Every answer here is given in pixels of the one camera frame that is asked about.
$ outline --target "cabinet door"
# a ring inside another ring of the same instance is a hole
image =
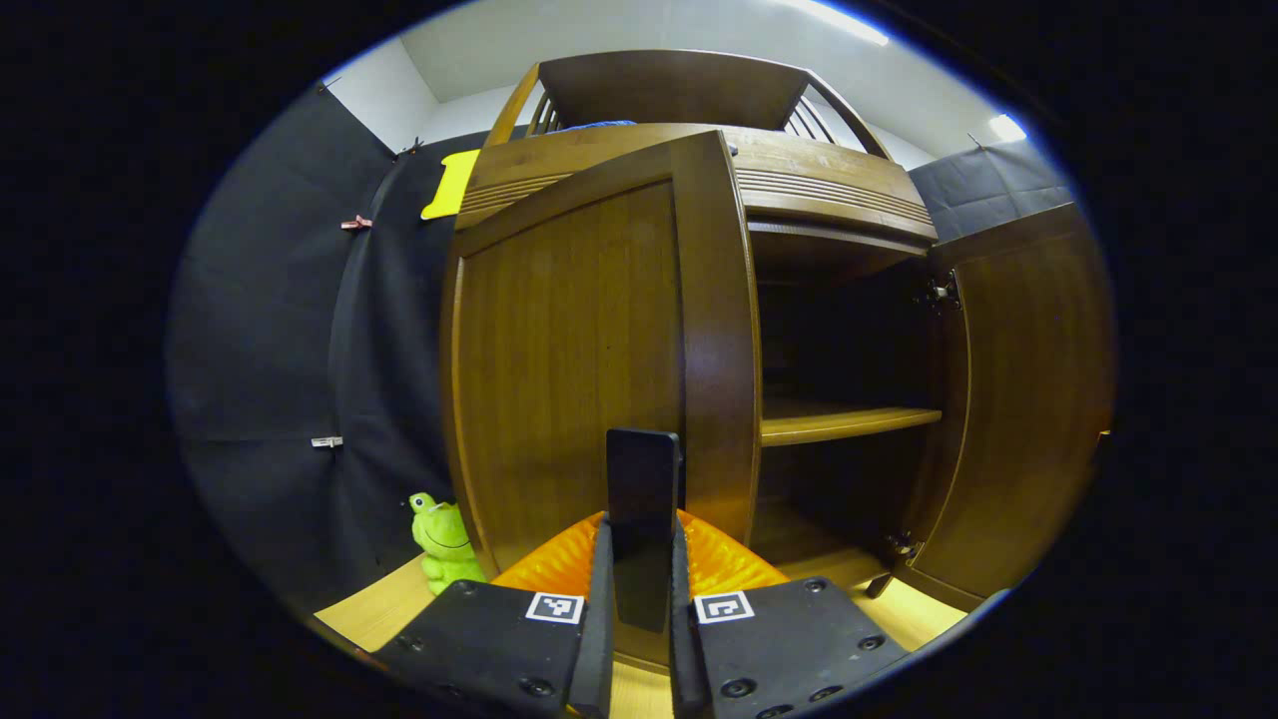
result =
[[[1072,203],[929,253],[953,269],[942,304],[943,419],[907,525],[924,540],[893,575],[970,610],[1015,586],[1090,481],[1109,429],[1116,349],[1109,280]]]
[[[754,278],[718,130],[622,155],[454,239],[449,461],[495,576],[607,508],[604,433],[679,433],[688,510],[744,536],[758,464]]]

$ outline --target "black fabric backdrop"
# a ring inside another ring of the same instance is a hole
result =
[[[197,489],[235,552],[294,612],[419,552],[404,504],[454,499],[440,419],[440,291],[452,217],[423,222],[440,160],[395,156],[308,92],[239,157],[174,285],[170,401]],[[373,227],[349,232],[355,213]],[[343,437],[339,450],[312,438]]]

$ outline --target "green frog toy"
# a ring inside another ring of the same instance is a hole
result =
[[[414,494],[408,503],[413,507],[413,540],[426,550],[422,570],[436,596],[458,580],[488,581],[475,562],[456,504],[436,503],[426,493]]]

